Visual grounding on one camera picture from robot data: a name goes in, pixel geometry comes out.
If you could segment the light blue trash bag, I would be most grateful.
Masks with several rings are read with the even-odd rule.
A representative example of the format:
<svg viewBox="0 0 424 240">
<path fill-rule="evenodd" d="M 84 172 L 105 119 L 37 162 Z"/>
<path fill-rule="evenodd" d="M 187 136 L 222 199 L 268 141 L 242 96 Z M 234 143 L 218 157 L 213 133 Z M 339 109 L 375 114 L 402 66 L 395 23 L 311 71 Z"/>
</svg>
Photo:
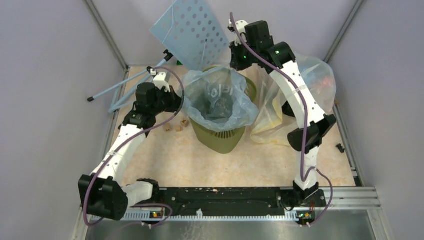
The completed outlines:
<svg viewBox="0 0 424 240">
<path fill-rule="evenodd" d="M 202 127 L 225 132 L 250 126 L 259 109 L 247 95 L 247 79 L 235 69 L 218 66 L 188 71 L 182 78 L 183 113 Z"/>
</svg>

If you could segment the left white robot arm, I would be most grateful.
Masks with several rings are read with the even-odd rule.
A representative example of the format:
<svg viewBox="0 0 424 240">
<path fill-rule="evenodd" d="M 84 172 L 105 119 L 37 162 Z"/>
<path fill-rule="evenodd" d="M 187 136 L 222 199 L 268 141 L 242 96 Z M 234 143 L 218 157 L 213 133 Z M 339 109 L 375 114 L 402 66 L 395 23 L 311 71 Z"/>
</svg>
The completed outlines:
<svg viewBox="0 0 424 240">
<path fill-rule="evenodd" d="M 144 202 L 154 207 L 160 193 L 153 180 L 137 180 L 120 186 L 137 148 L 150 131 L 159 127 L 157 115 L 167 112 L 174 116 L 181 110 L 182 99 L 168 83 L 145 82 L 136 89 L 136 100 L 124 117 L 118 137 L 102 162 L 89 175 L 78 180 L 78 190 L 84 215 L 119 221 L 127 209 Z"/>
</svg>

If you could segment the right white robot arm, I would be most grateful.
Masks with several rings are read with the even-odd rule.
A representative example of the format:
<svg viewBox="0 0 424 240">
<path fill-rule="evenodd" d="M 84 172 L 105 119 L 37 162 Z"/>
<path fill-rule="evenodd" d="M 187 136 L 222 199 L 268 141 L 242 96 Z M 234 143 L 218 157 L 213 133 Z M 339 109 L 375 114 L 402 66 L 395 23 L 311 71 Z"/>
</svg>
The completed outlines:
<svg viewBox="0 0 424 240">
<path fill-rule="evenodd" d="M 298 127 L 287 135 L 299 163 L 299 175 L 293 181 L 293 200 L 299 206 L 307 206 L 319 190 L 317 157 L 336 117 L 319 106 L 301 75 L 293 50 L 286 42 L 274 43 L 266 21 L 247 23 L 231 17 L 227 28 L 236 35 L 229 45 L 230 67 L 241 71 L 257 64 L 265 69 L 296 119 Z"/>
</svg>

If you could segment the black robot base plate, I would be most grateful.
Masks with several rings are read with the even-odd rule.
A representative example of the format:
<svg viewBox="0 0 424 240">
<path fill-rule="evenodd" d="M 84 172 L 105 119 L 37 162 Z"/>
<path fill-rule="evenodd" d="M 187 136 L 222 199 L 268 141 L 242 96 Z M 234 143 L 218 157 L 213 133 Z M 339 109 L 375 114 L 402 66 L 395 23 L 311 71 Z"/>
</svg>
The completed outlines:
<svg viewBox="0 0 424 240">
<path fill-rule="evenodd" d="M 155 189 L 144 203 L 166 204 L 174 217 L 265 217 L 316 210 L 327 200 L 321 189 L 302 197 L 292 187 L 168 187 Z"/>
</svg>

